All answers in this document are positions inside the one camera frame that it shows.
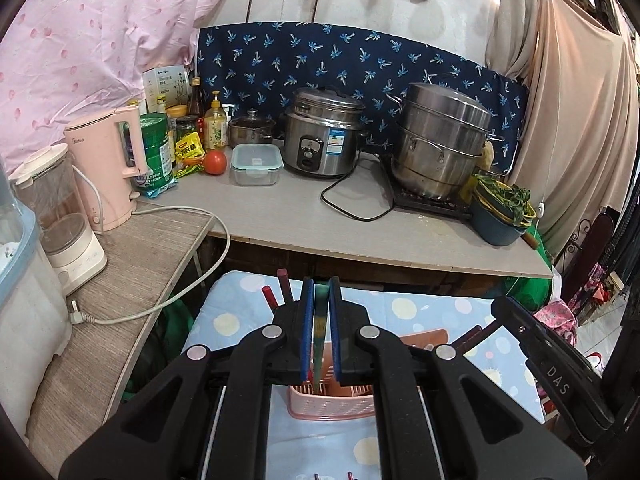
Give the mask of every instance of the metal bolt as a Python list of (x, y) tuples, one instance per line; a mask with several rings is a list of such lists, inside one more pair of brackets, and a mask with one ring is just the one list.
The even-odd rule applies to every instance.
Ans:
[(380, 335), (380, 329), (373, 325), (363, 326), (360, 329), (360, 335), (365, 339), (375, 339)]
[(207, 349), (202, 345), (192, 346), (187, 350), (187, 357), (192, 361), (204, 359), (207, 355)]
[(456, 356), (456, 349), (449, 345), (440, 345), (436, 348), (436, 355), (445, 361), (451, 361)]
[(268, 339), (276, 339), (282, 334), (282, 329), (277, 325), (267, 325), (262, 329), (262, 335)]

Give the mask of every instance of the rice cooker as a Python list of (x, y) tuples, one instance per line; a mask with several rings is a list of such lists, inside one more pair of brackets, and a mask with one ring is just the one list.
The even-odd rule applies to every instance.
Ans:
[(284, 164), (322, 177), (351, 171), (358, 138), (364, 134), (364, 104), (335, 88), (300, 88), (286, 111)]

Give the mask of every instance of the tomato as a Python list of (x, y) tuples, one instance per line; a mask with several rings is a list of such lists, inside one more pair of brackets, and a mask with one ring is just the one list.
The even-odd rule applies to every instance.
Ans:
[(204, 171), (212, 175), (222, 175), (226, 171), (226, 155), (222, 150), (211, 150), (204, 156)]

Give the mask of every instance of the yellow bowl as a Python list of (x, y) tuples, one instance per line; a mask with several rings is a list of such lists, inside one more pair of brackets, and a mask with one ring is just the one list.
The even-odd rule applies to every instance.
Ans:
[(477, 191), (474, 191), (474, 196), (476, 197), (476, 199), (478, 200), (478, 202), (480, 203), (480, 205), (482, 207), (484, 207), (489, 212), (491, 212), (498, 220), (501, 220), (503, 223), (505, 223), (507, 225), (513, 225), (513, 226), (516, 226), (516, 227), (526, 228), (526, 229), (531, 227), (531, 225), (532, 225), (531, 224), (531, 220), (523, 221), (523, 222), (520, 222), (519, 224), (514, 224), (513, 223), (513, 219), (508, 218), (507, 216), (503, 215), (499, 210), (497, 210), (490, 202), (488, 202)]
[[(500, 182), (499, 180), (495, 180), (495, 179), (491, 179), (491, 180), (493, 182), (495, 182), (498, 185), (498, 187), (500, 187), (502, 189), (512, 189), (511, 186), (508, 186), (507, 184), (505, 184), (503, 182)], [(504, 204), (504, 202), (502, 202), (500, 197), (496, 196), (495, 193), (493, 193), (487, 186), (485, 186), (484, 182), (482, 181), (482, 178), (478, 178), (478, 186), (482, 186), (482, 191), (480, 191), (479, 194), (484, 194), (485, 201), (488, 202), (489, 199), (494, 200), (495, 201), (494, 208), (499, 208), (501, 213), (504, 216), (506, 216), (507, 213), (509, 212), (509, 208)], [(527, 202), (527, 210), (524, 212), (524, 218), (529, 218), (529, 219), (533, 220), (537, 216), (538, 215), (537, 215), (535, 209), (533, 209), (531, 203)]]

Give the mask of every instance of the blue bowl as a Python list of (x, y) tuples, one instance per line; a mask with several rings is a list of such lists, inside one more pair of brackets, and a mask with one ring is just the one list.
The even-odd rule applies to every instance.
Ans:
[(526, 232), (526, 228), (508, 225), (496, 218), (493, 213), (478, 202), (475, 196), (471, 200), (470, 212), (472, 214), (471, 226), (485, 242), (491, 245), (506, 247), (513, 244)]

